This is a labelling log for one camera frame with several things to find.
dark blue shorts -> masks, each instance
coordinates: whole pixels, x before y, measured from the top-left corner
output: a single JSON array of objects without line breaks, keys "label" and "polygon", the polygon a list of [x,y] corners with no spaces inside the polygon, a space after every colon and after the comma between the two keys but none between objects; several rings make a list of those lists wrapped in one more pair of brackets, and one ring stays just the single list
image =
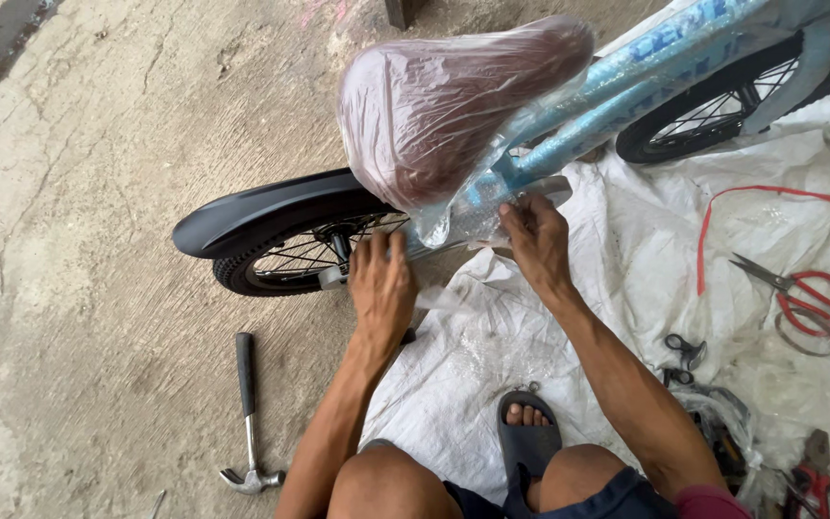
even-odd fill
[{"label": "dark blue shorts", "polygon": [[464,519],[671,519],[678,516],[674,505],[657,494],[633,467],[618,472],[603,490],[588,499],[544,513],[532,513],[524,503],[528,478],[521,475],[513,480],[520,483],[508,489],[502,506],[450,481],[444,481],[444,487],[460,505]]}]

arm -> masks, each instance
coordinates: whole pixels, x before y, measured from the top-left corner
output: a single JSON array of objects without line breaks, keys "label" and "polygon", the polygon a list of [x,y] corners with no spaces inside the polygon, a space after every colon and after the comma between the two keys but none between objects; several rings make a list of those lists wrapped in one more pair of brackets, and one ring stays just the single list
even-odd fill
[{"label": "arm", "polygon": [[[387,259],[390,240],[392,258]],[[370,398],[409,326],[418,294],[405,258],[405,236],[374,233],[372,241],[360,242],[348,281],[358,325],[297,446],[276,519],[324,516],[341,466],[357,454]]]},{"label": "arm", "polygon": [[726,489],[713,453],[677,399],[588,309],[569,275],[568,223],[542,195],[501,207],[514,260],[572,342],[604,416],[669,501],[685,487]]}]

mudguard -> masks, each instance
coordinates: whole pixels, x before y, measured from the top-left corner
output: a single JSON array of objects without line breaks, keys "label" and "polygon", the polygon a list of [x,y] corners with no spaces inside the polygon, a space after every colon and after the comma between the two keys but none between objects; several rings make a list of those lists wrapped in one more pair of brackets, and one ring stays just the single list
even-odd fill
[{"label": "mudguard", "polygon": [[171,231],[179,251],[195,258],[232,258],[291,229],[359,204],[396,211],[341,168],[240,191],[195,210]]}]

rear wheel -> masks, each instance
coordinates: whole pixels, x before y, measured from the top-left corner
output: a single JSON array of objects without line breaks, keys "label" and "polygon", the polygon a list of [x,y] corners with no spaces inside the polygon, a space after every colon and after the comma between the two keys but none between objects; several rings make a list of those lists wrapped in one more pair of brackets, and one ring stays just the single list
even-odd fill
[{"label": "rear wheel", "polygon": [[[802,39],[768,47],[722,68],[646,114],[617,136],[617,154],[632,163],[669,161],[739,135],[745,118],[790,78]],[[830,94],[830,73],[790,112]]]},{"label": "rear wheel", "polygon": [[225,288],[244,296],[315,292],[320,289],[319,272],[346,265],[357,242],[377,230],[395,231],[408,219],[405,213],[386,212],[382,203],[310,219],[241,256],[214,259],[213,275]]}]

cement ground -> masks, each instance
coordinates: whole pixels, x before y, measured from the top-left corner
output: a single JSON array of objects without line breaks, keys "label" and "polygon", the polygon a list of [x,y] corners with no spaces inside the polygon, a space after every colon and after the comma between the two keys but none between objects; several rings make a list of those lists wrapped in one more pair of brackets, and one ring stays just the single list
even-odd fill
[{"label": "cement ground", "polygon": [[[406,37],[553,13],[600,42],[662,0],[432,0]],[[0,83],[0,518],[267,517],[233,335],[258,338],[259,436],[289,465],[352,332],[344,291],[249,299],[169,240],[215,197],[345,165],[349,56],[403,34],[380,0],[65,0]],[[443,282],[469,254],[433,261]]]}]

